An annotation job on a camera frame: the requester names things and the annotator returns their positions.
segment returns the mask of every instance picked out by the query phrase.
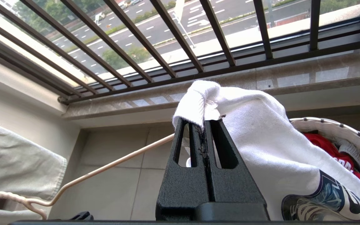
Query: car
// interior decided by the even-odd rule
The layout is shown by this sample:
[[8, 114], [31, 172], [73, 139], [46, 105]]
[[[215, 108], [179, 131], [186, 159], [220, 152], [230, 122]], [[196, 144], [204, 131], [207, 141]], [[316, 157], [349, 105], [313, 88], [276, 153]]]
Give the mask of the car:
[[130, 4], [131, 4], [132, 6], [134, 6], [135, 4], [140, 3], [141, 1], [142, 1], [142, 0], [133, 0], [133, 1], [130, 2]]
[[123, 1], [123, 2], [120, 2], [120, 3], [119, 3], [119, 6], [120, 6], [121, 9], [127, 9], [128, 4], [127, 4], [126, 1]]
[[105, 13], [100, 12], [100, 13], [98, 13], [98, 14], [95, 15], [95, 20], [94, 20], [94, 22], [95, 22], [96, 24], [98, 24], [99, 21], [105, 19], [105, 17], [106, 17]]

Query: metal window grille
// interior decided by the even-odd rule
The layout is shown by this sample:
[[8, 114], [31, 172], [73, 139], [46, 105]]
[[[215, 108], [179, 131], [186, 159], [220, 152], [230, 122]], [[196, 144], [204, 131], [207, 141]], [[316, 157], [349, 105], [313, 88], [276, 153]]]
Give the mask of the metal window grille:
[[124, 50], [122, 50], [101, 28], [98, 27], [97, 24], [76, 6], [73, 0], [61, 0], [73, 14], [82, 20], [84, 24], [101, 38], [102, 41], [106, 42], [112, 50], [136, 71], [133, 76], [123, 76], [35, 2], [32, 0], [20, 1], [116, 78], [107, 81], [102, 80], [90, 69], [86, 68], [68, 53], [64, 52], [64, 50], [52, 43], [52, 41], [48, 40], [23, 20], [0, 5], [1, 15], [12, 21], [40, 43], [43, 43], [46, 47], [55, 51], [69, 63], [72, 63], [79, 68], [84, 74], [96, 81], [93, 84], [86, 84], [47, 57], [29, 47], [26, 43], [23, 43], [23, 41], [19, 40], [14, 35], [9, 34], [4, 29], [0, 28], [0, 35], [17, 44], [19, 47], [22, 47], [24, 50], [44, 61], [46, 64], [79, 85], [79, 87], [76, 88], [71, 87], [50, 72], [21, 56], [8, 46], [0, 43], [1, 63], [59, 94], [61, 96], [59, 101], [64, 104], [360, 48], [360, 20], [343, 21], [338, 24], [329, 24], [319, 27], [320, 0], [311, 0], [310, 30], [301, 31], [297, 34], [290, 34], [288, 35], [290, 38], [278, 37], [270, 40], [265, 20], [265, 8], [262, 0], [253, 0], [262, 41], [231, 49], [227, 44], [210, 1], [200, 0], [202, 8], [206, 13], [222, 51], [197, 57], [161, 1], [150, 0], [188, 57], [187, 60], [183, 60], [183, 63], [180, 62], [170, 66], [124, 13], [120, 6], [114, 0], [104, 0], [107, 6], [159, 63], [160, 67], [149, 69], [147, 72], [140, 68], [140, 66], [137, 65]]

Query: beige hanger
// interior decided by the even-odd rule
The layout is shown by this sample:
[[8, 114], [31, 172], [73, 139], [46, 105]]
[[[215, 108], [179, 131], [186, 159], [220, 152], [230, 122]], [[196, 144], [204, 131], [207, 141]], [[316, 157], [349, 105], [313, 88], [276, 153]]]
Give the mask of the beige hanger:
[[63, 194], [64, 191], [66, 191], [67, 189], [69, 189], [70, 187], [73, 187], [74, 185], [82, 182], [82, 181], [85, 181], [86, 179], [88, 178], [91, 178], [97, 174], [100, 174], [116, 165], [119, 165], [121, 164], [122, 162], [125, 162], [141, 153], [144, 153], [150, 149], [153, 149], [155, 147], [158, 147], [162, 144], [165, 144], [171, 140], [173, 140], [174, 138], [174, 134], [171, 134], [167, 137], [164, 137], [152, 144], [149, 144], [147, 146], [145, 146], [144, 148], [141, 148], [137, 151], [134, 151], [122, 158], [119, 158], [103, 167], [100, 167], [92, 172], [89, 172], [87, 173], [86, 175], [83, 175], [73, 181], [70, 181], [69, 183], [65, 184], [56, 194], [56, 196], [52, 199], [52, 201], [43, 201], [43, 200], [40, 200], [40, 199], [36, 199], [36, 198], [25, 198], [23, 196], [20, 196], [20, 195], [16, 195], [16, 194], [13, 194], [11, 192], [4, 192], [4, 191], [0, 191], [0, 198], [4, 198], [4, 199], [9, 199], [9, 200], [12, 200], [12, 201], [15, 201], [15, 202], [18, 202], [18, 203], [21, 203], [23, 204], [26, 208], [28, 208], [30, 211], [33, 211], [37, 214], [39, 214], [42, 219], [47, 219], [47, 215], [45, 213], [44, 210], [42, 209], [39, 209], [39, 208], [35, 208], [34, 206], [32, 206], [32, 204], [38, 204], [38, 205], [42, 205], [42, 206], [53, 206], [56, 201], [58, 201], [58, 199], [60, 198], [60, 196]]

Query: sidewalk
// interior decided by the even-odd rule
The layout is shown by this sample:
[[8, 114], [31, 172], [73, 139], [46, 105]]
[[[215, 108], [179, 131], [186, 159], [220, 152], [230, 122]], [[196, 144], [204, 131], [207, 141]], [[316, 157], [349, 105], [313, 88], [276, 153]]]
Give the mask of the sidewalk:
[[[360, 16], [360, 4], [345, 9], [340, 9], [334, 12], [322, 14], [320, 16], [319, 26], [355, 18], [358, 16]], [[278, 27], [272, 27], [269, 28], [267, 31], [269, 33], [269, 37], [274, 38], [274, 37], [283, 36], [285, 34], [295, 33], [301, 30], [309, 30], [309, 27], [310, 27], [310, 18], [307, 18], [304, 20], [299, 20], [296, 22], [284, 24]], [[258, 27], [254, 27], [248, 30], [243, 30], [240, 32], [226, 35], [226, 41], [230, 48], [238, 47], [245, 44], [255, 43], [261, 40], [262, 37]], [[190, 47], [196, 56], [222, 50], [217, 39], [200, 42], [195, 45], [196, 48], [192, 48], [192, 46]], [[186, 53], [182, 48], [162, 54], [162, 57], [169, 64], [188, 59], [188, 56], [186, 55]], [[152, 59], [147, 62], [140, 63], [139, 66], [142, 69], [147, 70], [149, 68], [159, 67], [160, 65], [155, 59]], [[120, 74], [130, 74], [130, 73], [135, 73], [135, 70], [132, 67], [126, 67], [117, 70], [117, 72]], [[99, 77], [101, 77], [102, 79], [112, 78], [110, 73], [100, 74]]]

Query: laundry basket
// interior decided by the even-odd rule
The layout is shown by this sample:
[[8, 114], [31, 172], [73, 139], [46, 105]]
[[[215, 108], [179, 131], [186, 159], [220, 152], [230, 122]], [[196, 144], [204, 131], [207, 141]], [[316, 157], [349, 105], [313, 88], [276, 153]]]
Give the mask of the laundry basket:
[[316, 117], [304, 117], [290, 119], [290, 123], [300, 132], [317, 130], [320, 135], [328, 140], [334, 140], [334, 137], [343, 138], [360, 149], [360, 131], [337, 121]]

